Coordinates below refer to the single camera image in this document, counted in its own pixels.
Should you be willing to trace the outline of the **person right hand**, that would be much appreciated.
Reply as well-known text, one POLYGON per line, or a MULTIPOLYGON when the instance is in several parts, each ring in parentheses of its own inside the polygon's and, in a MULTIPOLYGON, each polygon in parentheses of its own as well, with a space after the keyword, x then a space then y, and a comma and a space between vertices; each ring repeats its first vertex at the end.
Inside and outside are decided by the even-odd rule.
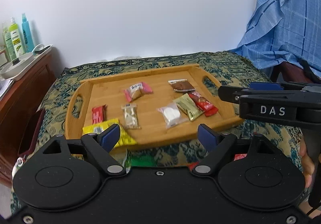
POLYGON ((314 162, 307 153, 307 147, 304 137, 300 141, 299 155, 301 156, 301 165, 303 167, 303 175, 305 178, 305 188, 309 188, 312 183, 312 175, 314 173, 314 162))

